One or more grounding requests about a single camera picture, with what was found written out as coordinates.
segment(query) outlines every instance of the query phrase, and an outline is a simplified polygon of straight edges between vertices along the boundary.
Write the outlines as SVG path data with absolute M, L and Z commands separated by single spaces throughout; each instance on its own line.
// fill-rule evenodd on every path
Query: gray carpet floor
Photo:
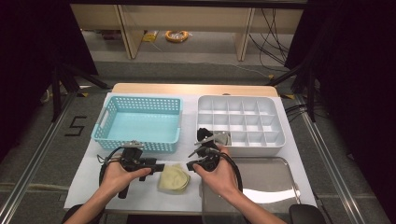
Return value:
M 268 81 L 268 75 L 278 77 L 283 74 L 282 72 L 263 68 L 259 63 L 250 61 L 251 58 L 254 58 L 253 55 L 258 57 L 257 53 L 250 53 L 251 51 L 247 52 L 247 61 L 242 63 L 236 61 L 231 61 L 227 64 L 217 63 L 216 59 L 209 57 L 212 54 L 217 57 L 218 54 L 216 52 L 205 52 L 209 56 L 200 62 L 176 63 L 171 61 L 165 63 L 161 61 L 164 58 L 150 62 L 149 59 L 145 60 L 145 52 L 149 52 L 152 57 L 153 50 L 148 50 L 152 46 L 147 44 L 141 47 L 141 52 L 138 55 L 139 59 L 136 58 L 136 61 L 131 63 L 131 61 L 126 59 L 117 58 L 122 57 L 123 53 L 120 41 L 111 42 L 110 49 L 99 50 L 98 48 L 102 48 L 102 45 L 95 41 L 89 41 L 90 38 L 95 40 L 97 36 L 84 35 L 86 35 L 87 43 L 92 50 L 92 57 L 95 59 L 96 67 L 100 74 L 99 78 L 109 85 L 114 85 L 118 82 L 263 85 Z M 199 36 L 200 34 L 196 34 L 194 38 L 198 39 Z M 160 54 L 166 55 L 169 53 L 164 52 L 167 48 L 166 46 L 162 46 L 160 43 L 156 43 L 156 45 L 156 47 L 163 50 Z M 231 54 L 232 51 L 228 49 L 229 47 L 225 46 L 224 48 L 227 49 L 225 51 L 221 51 L 219 47 L 216 50 Z M 195 47 L 191 47 L 188 52 L 192 52 L 193 49 Z M 107 54 L 116 52 L 116 56 L 112 57 L 112 59 L 117 62 L 102 60 L 105 57 L 102 55 L 105 54 L 105 51 Z M 285 68 L 274 63 L 268 63 L 267 65 L 271 68 L 285 70 Z M 278 92 L 290 94 L 292 81 L 293 78 L 290 78 L 279 84 L 276 87 Z M 91 86 L 91 83 L 79 78 L 78 84 Z M 89 144 L 93 124 L 96 122 L 108 91 L 92 87 L 85 92 L 88 93 L 88 96 L 77 97 L 68 109 L 60 129 L 56 133 L 50 149 L 40 164 L 28 191 L 22 198 L 11 223 L 61 222 L 65 214 L 63 206 L 68 187 Z M 286 98 L 282 99 L 282 102 L 285 108 L 297 104 L 295 100 Z M 333 126 L 331 117 L 327 115 L 325 106 L 316 106 L 315 112 L 317 113 L 317 125 L 320 133 L 325 139 L 326 145 L 330 149 L 354 199 L 358 203 L 366 223 L 389 223 L 370 186 L 362 176 L 359 167 L 347 157 L 347 148 L 338 135 L 336 127 Z M 0 164 L 0 203 L 5 202 L 12 190 L 12 186 L 21 177 L 27 163 L 32 158 L 50 126 L 52 119 L 51 101 L 43 104 L 33 113 L 31 124 L 21 135 L 19 144 L 8 153 Z M 76 131 L 69 127 L 75 116 L 85 117 L 85 119 L 79 119 L 78 123 L 76 123 L 76 125 L 84 126 L 84 129 L 80 136 L 67 136 L 68 133 L 75 133 Z M 323 204 L 319 209 L 326 217 L 328 223 L 351 223 L 322 158 L 318 154 L 318 149 L 312 140 L 312 136 L 306 128 L 303 117 L 300 114 L 290 114 L 289 119 L 312 190 L 318 195 Z M 92 174 L 97 175 L 98 171 L 92 170 Z M 106 220 L 102 220 L 102 223 L 126 223 L 126 221 L 126 215 L 110 214 Z

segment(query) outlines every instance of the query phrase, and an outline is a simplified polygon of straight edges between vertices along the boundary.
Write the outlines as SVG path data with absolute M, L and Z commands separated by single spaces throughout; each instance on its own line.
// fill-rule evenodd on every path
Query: person's left hand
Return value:
M 125 189 L 134 179 L 148 175 L 151 172 L 150 168 L 142 168 L 137 171 L 127 172 L 118 161 L 111 162 L 105 171 L 100 189 L 105 189 L 107 193 L 113 197 Z

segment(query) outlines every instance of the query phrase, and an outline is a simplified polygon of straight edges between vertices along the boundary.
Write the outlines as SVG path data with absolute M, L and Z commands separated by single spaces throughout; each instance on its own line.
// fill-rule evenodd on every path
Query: white tabletop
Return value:
M 166 165 L 180 163 L 187 171 L 186 162 L 197 160 L 196 156 L 188 156 L 196 149 L 196 114 L 197 103 L 202 95 L 176 95 L 176 94 L 130 94 L 130 93 L 108 93 L 107 99 L 113 95 L 130 96 L 167 96 L 178 97 L 183 100 L 183 111 L 181 121 L 181 132 L 177 142 L 177 150 L 174 154 L 149 154 L 144 157 L 157 158 L 157 163 Z M 303 163 L 295 144 L 290 125 L 285 113 L 285 109 L 279 97 L 269 97 L 274 100 L 279 119 L 281 120 L 283 131 L 286 136 L 286 144 L 276 154 L 277 157 L 285 159 L 289 163 L 291 173 L 300 191 L 300 201 L 305 204 L 316 205 L 316 201 L 309 185 Z M 99 183 L 99 171 L 101 163 L 97 160 L 97 155 L 106 157 L 111 150 L 103 149 L 98 143 L 91 140 L 87 151 L 76 172 L 70 186 L 64 209 L 80 203 L 85 203 L 97 190 Z M 187 189 L 182 194 L 175 194 L 160 191 L 157 184 L 161 173 L 149 175 L 146 181 L 134 180 L 127 194 L 126 199 L 113 198 L 106 207 L 107 212 L 128 213 L 128 214 L 182 214 L 197 215 L 202 212 L 202 201 L 200 197 L 201 177 L 194 172 L 188 172 L 191 181 Z

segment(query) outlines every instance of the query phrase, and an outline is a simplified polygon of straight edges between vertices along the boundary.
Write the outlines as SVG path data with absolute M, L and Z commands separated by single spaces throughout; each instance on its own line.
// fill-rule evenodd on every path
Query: black tape mark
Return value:
M 79 131 L 78 131 L 78 133 L 67 133 L 64 136 L 66 136 L 66 137 L 80 136 L 82 133 L 82 130 L 85 128 L 85 126 L 74 125 L 74 123 L 76 122 L 76 119 L 85 119 L 85 118 L 87 118 L 87 116 L 74 116 L 73 121 L 70 124 L 69 128 L 78 128 Z

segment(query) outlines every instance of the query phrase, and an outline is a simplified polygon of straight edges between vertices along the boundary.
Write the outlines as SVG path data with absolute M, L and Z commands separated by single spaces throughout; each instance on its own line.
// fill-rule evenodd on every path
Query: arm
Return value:
M 227 147 L 219 146 L 219 149 L 221 152 L 229 155 Z M 194 164 L 193 168 L 215 193 L 238 209 L 251 223 L 285 223 L 280 218 L 251 201 L 238 189 L 233 168 L 223 158 L 220 159 L 216 170 L 212 172 L 207 172 L 197 164 Z
M 151 169 L 144 168 L 134 172 L 125 171 L 119 162 L 111 162 L 105 172 L 99 189 L 65 223 L 88 223 L 93 220 L 114 196 L 125 189 L 135 178 L 145 176 Z

